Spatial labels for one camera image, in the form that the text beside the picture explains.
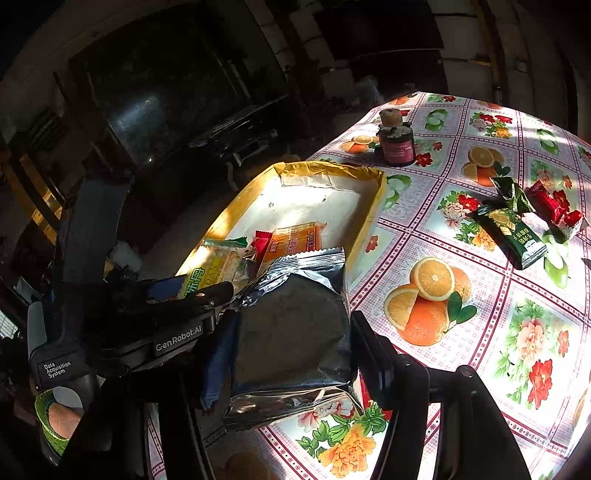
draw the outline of tablecloth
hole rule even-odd
[[[408,167],[389,168],[373,152],[379,111],[392,106],[413,125],[416,162]],[[589,217],[591,145],[523,112],[418,92],[374,108],[309,160],[317,159],[373,166],[388,175],[388,199],[359,261],[362,274],[349,284],[351,309],[363,311],[374,331],[388,337],[398,352],[429,367],[474,367],[513,431],[532,478],[551,478],[589,421],[591,355],[584,351],[589,343],[591,229],[558,252],[568,271],[564,286],[548,276],[545,260],[516,270],[467,214],[475,199],[496,195],[489,177],[500,168],[523,188],[540,180],[570,210]],[[525,222],[539,236],[547,229],[533,213],[526,214]],[[424,257],[451,266],[460,278],[456,285],[464,278],[465,286],[469,279],[467,303],[477,313],[440,342],[415,346],[388,321],[384,302],[393,289],[409,283],[412,267]],[[353,418],[350,402],[341,401],[230,434],[219,427],[217,415],[204,413],[202,430],[217,477],[368,479],[390,413],[366,395],[363,402],[367,408],[361,419]],[[440,406],[432,404],[421,480],[433,476],[439,421]],[[161,450],[154,439],[151,453],[159,480]]]

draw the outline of foil snack bag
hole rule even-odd
[[[244,430],[349,397],[349,303],[342,248],[277,259],[239,299],[232,386],[224,424]]]

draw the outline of green wrapper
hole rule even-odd
[[[499,195],[505,199],[507,206],[515,213],[522,215],[535,212],[525,196],[525,192],[513,177],[491,177],[491,182],[495,185]]]
[[[476,211],[476,218],[519,270],[529,267],[548,251],[540,238],[509,207],[486,205]]]

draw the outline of printed orange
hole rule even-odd
[[[393,289],[384,301],[386,318],[399,330],[404,330],[408,317],[417,299],[418,288],[415,285],[400,285]]]
[[[481,168],[478,167],[476,169],[478,173],[478,185],[482,185],[483,187],[494,187],[495,185],[491,182],[491,177],[496,177],[495,169],[490,168]]]
[[[491,152],[492,159],[494,161],[497,161],[501,165],[503,165],[505,163],[505,159],[503,158],[503,155],[501,154],[501,152],[499,152],[498,150],[496,150],[494,148],[489,148],[488,151]]]
[[[449,328],[446,301],[429,301],[417,298],[404,330],[398,334],[408,343],[429,346],[441,342]]]
[[[348,152],[353,145],[355,145],[355,142],[345,142],[341,144],[339,148],[343,151]]]
[[[404,97],[400,97],[400,98],[396,98],[395,100],[390,100],[388,102],[389,105],[404,105],[406,102],[408,102],[409,98],[408,96],[404,96]]]
[[[425,257],[410,271],[410,283],[416,285],[418,294],[426,300],[447,300],[455,288],[452,269],[443,260]]]
[[[475,163],[478,167],[492,167],[495,163],[495,159],[488,148],[484,147],[472,147],[468,150],[468,159]]]
[[[462,175],[471,181],[478,181],[478,167],[475,163],[468,162],[462,165]]]
[[[351,140],[359,145],[369,145],[372,142],[372,137],[369,135],[357,135],[357,137],[353,137]]]
[[[472,296],[472,282],[463,270],[452,267],[452,272],[456,282],[456,292],[462,297],[462,303],[466,303]]]

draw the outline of snack wrapper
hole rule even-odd
[[[308,222],[286,228],[276,228],[262,259],[258,274],[279,257],[322,249],[320,232],[325,223]]]
[[[558,223],[558,228],[567,240],[571,240],[577,233],[585,230],[588,226],[587,219],[578,210],[565,213]]]
[[[223,281],[232,282],[234,291],[248,284],[246,261],[246,238],[236,240],[204,239],[191,259],[178,298]]]
[[[353,390],[342,248],[282,257],[237,300],[232,386],[224,424],[265,426],[348,397]]]
[[[519,270],[529,267],[548,251],[534,231],[509,207],[486,205],[476,211],[476,218]]]
[[[507,206],[517,215],[535,212],[535,209],[525,196],[525,192],[513,177],[491,177],[491,182],[496,187],[499,195],[505,199]]]
[[[553,224],[558,225],[560,219],[565,213],[554,197],[548,193],[548,190],[542,185],[542,182],[537,180],[527,191],[527,195],[532,197],[540,205],[541,214],[552,221]]]

